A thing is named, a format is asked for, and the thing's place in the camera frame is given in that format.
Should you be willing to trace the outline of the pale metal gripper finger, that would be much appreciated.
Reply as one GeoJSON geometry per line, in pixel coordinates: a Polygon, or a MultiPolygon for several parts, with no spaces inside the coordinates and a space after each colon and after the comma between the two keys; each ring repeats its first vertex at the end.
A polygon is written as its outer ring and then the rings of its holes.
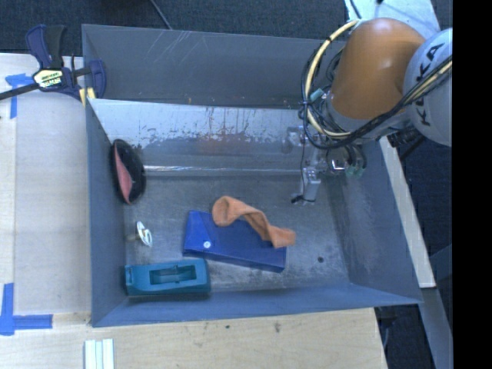
{"type": "Polygon", "coordinates": [[[301,176],[300,189],[299,189],[299,192],[297,194],[294,194],[291,197],[291,203],[299,203],[299,202],[311,203],[312,200],[305,196],[307,194],[308,179],[306,178],[306,173],[304,172],[303,168],[301,168],[300,176],[301,176]]]}
{"type": "Polygon", "coordinates": [[[316,171],[309,172],[309,202],[315,202],[321,186],[321,178],[316,171]]]}

